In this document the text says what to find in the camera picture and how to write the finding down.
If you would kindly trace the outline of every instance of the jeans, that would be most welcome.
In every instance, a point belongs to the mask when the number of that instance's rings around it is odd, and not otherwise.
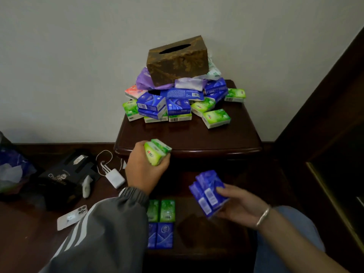
[[[325,246],[321,241],[319,233],[313,222],[307,216],[289,206],[279,206],[274,209],[289,220],[301,235],[307,238],[318,249],[325,252]],[[290,272],[259,232],[257,233],[257,244],[258,248],[254,273]]]

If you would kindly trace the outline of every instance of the hand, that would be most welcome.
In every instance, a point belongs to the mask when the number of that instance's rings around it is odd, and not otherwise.
[[[218,211],[217,216],[255,229],[256,224],[269,207],[262,199],[236,186],[225,184],[216,191],[230,200]]]
[[[138,188],[149,195],[168,168],[171,154],[168,153],[159,165],[152,166],[145,154],[145,142],[141,141],[135,144],[129,156],[125,173],[129,187]]]

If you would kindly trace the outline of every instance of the charging cable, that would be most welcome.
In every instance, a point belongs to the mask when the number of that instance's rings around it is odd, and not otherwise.
[[[122,184],[125,183],[125,178],[121,176],[120,172],[123,164],[124,164],[124,160],[121,159],[121,165],[120,165],[120,169],[110,169],[107,164],[109,164],[112,161],[113,155],[112,152],[109,150],[103,150],[101,151],[97,156],[96,156],[96,162],[97,162],[97,158],[99,157],[100,154],[102,154],[104,151],[107,151],[111,154],[111,159],[105,163],[105,161],[101,161],[100,165],[102,170],[105,172],[105,174],[102,174],[99,170],[99,167],[97,167],[97,171],[100,175],[105,176],[107,178],[107,180],[109,180],[109,182],[114,186],[114,188],[119,188]]]

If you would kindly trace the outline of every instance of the left hand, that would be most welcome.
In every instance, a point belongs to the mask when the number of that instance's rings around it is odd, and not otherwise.
[[[125,173],[129,187],[138,188],[149,195],[157,185],[162,174],[168,168],[171,154],[168,153],[159,165],[152,166],[145,154],[145,142],[147,141],[141,141],[135,144],[129,156]]]

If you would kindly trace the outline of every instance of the silver bracelet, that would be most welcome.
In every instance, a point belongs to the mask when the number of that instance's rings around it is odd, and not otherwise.
[[[261,225],[261,223],[263,222],[263,220],[268,216],[269,211],[271,210],[271,207],[268,207],[265,212],[262,214],[262,216],[260,217],[260,219],[258,220],[257,224],[255,225],[256,228],[259,227],[259,225]]]

